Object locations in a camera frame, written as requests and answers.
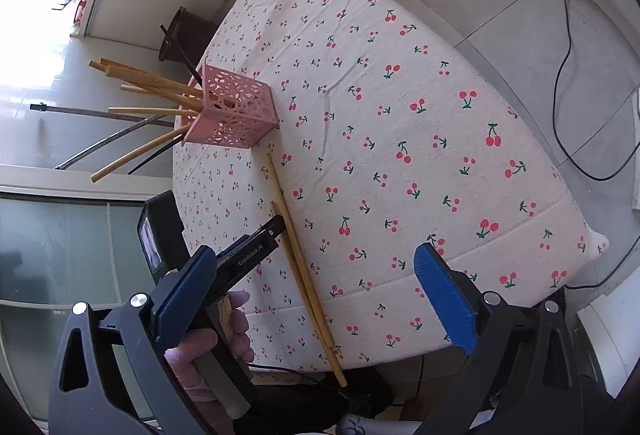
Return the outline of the black chopstick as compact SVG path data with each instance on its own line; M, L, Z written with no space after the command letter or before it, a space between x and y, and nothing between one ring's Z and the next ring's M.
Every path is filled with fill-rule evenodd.
M156 158L158 158L161 155L163 155L166 151L169 151L172 148L174 148L176 145L182 143L184 135L186 135L186 134L180 134L178 137L174 138L169 143L165 144L164 146L162 146L162 147L158 148L157 150L155 150L154 152L152 152L152 154L149 155L149 157L146 157L143 161L139 162L136 166L134 166L131 170L129 170L127 172L127 175L132 175L132 174L138 172L139 170L141 170L143 168L143 166L146 166L147 164L149 164L152 161L154 161Z

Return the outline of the metal mop pole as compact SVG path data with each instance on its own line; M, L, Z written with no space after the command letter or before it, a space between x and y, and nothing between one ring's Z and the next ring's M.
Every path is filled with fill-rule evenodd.
M166 114L160 114L159 116L155 117L139 118L134 117L132 114L109 114L106 111L74 107L50 106L45 103L32 103L29 105L29 109L32 111L42 112L43 114L68 114L69 116L97 118L128 123L128 126L126 126L126 128L112 133L111 135L102 138L102 140L98 140L96 143L93 143L90 146L82 149L67 160L58 163L54 168L59 171L64 171L71 166L74 166L79 161L91 156L96 151L104 148L105 146L111 145L111 143L115 143L116 140L120 140L121 138L124 138L127 135L132 134L133 132L142 130L147 126L154 125L169 129L172 129L174 127L172 123L166 120Z

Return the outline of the pink perforated utensil holder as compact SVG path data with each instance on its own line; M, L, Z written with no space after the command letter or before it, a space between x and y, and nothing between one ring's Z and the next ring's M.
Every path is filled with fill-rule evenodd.
M207 62L198 74L203 109L197 118L182 118L182 125L190 122L186 143L250 149L278 125L268 84Z

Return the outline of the dark brown trash bin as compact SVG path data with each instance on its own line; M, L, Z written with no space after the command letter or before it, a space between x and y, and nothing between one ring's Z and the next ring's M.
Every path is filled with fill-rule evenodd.
M218 26L213 21L191 13L184 6L181 6L176 11L167 28L195 67L200 62L217 29ZM165 37L162 44L160 44L158 60L160 62L168 60L168 62L180 62L180 64L183 64L178 52L173 47L169 47Z

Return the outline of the cherry print tablecloth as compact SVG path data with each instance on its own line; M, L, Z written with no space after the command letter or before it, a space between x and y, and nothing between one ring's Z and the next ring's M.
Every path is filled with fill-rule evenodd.
M523 306L608 246L516 111L392 0L237 0L205 58L268 84L280 125L175 151L186 243L228 247L282 190L344 369L447 344L422 243Z

